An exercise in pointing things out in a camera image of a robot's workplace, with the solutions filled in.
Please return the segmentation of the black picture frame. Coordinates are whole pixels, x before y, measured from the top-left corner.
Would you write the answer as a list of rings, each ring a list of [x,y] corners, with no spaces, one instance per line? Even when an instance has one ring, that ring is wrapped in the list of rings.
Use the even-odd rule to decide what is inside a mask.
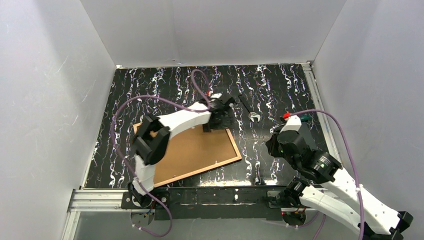
[[[136,180],[147,190],[210,171],[242,159],[229,129],[203,132],[201,125],[170,139],[162,160],[136,167]]]

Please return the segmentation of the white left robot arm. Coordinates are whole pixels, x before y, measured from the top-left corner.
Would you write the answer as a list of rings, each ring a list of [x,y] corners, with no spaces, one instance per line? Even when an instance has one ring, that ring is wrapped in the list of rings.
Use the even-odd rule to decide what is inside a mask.
[[[164,158],[173,137],[197,126],[205,126],[206,132],[225,129],[235,104],[236,100],[229,93],[215,93],[190,106],[181,106],[174,113],[144,116],[131,143],[135,171],[128,191],[133,201],[142,208],[148,206],[156,165]]]

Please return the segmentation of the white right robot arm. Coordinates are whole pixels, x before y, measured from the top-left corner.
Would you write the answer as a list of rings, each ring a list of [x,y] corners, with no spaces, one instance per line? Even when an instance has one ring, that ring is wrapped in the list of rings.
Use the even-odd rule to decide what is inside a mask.
[[[402,240],[414,217],[387,206],[328,152],[314,149],[300,133],[302,119],[287,113],[265,143],[269,155],[300,173],[284,190],[267,195],[271,208],[313,208],[351,229],[361,240]]]

